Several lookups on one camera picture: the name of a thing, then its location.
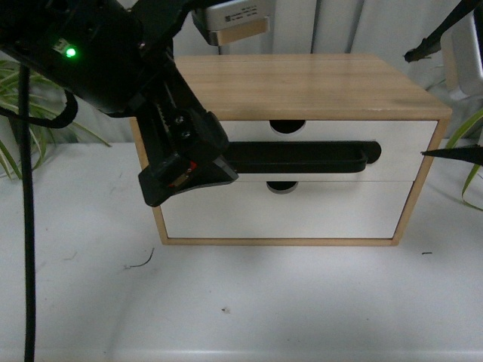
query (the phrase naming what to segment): wooden drawer cabinet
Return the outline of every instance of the wooden drawer cabinet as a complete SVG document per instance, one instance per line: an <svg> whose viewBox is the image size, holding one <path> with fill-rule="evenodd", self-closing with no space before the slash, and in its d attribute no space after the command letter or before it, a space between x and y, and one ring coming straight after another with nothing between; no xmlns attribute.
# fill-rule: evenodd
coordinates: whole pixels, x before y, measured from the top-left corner
<svg viewBox="0 0 483 362"><path fill-rule="evenodd" d="M246 173L227 186L172 197L153 209L164 244L399 242L431 162L421 152L438 147L449 108L369 55L188 57L177 64L230 141L375 140L381 155L359 173ZM298 129L280 132L288 121ZM133 129L136 136L135 122ZM139 137L137 148L145 164ZM294 187L267 185L281 181Z"/></svg>

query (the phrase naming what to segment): drawer handle hole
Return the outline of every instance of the drawer handle hole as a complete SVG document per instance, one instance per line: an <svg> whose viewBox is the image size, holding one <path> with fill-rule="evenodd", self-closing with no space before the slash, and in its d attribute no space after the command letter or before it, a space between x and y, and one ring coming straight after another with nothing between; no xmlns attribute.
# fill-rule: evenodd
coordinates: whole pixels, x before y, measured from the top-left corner
<svg viewBox="0 0 483 362"><path fill-rule="evenodd" d="M268 181L266 187L277 195L286 195L297 188L296 181Z"/></svg>
<svg viewBox="0 0 483 362"><path fill-rule="evenodd" d="M270 127L275 133L293 134L299 132L305 126L304 120L271 120Z"/></svg>

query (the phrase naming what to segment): white table surface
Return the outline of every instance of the white table surface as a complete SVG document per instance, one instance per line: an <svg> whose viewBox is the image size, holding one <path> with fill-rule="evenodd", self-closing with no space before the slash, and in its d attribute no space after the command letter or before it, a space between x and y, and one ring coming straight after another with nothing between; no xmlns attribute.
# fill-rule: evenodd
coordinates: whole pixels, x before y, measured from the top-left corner
<svg viewBox="0 0 483 362"><path fill-rule="evenodd" d="M398 247L178 247L134 144L52 153L34 177L39 361L483 360L469 164L435 160ZM23 358L21 192L0 180L0 361Z"/></svg>

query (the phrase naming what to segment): white drawer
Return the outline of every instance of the white drawer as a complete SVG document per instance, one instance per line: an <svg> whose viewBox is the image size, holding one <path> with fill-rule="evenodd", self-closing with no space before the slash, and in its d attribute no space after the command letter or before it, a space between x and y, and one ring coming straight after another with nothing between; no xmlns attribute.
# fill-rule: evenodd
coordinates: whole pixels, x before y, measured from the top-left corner
<svg viewBox="0 0 483 362"><path fill-rule="evenodd" d="M275 132L268 121L222 121L236 141L377 141L381 156L360 173L241 174L238 181L414 181L437 121L306 121L295 133Z"/></svg>
<svg viewBox="0 0 483 362"><path fill-rule="evenodd" d="M162 205L169 238L392 238L412 182L265 182L197 189Z"/></svg>

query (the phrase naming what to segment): green led light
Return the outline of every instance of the green led light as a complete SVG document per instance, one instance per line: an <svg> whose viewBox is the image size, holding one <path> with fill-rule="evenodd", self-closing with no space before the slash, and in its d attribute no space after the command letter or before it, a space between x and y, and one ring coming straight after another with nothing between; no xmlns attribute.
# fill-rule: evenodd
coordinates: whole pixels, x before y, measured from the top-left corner
<svg viewBox="0 0 483 362"><path fill-rule="evenodd" d="M66 57L73 58L73 57L75 57L76 54L77 54L77 52L75 51L74 48L67 48Z"/></svg>

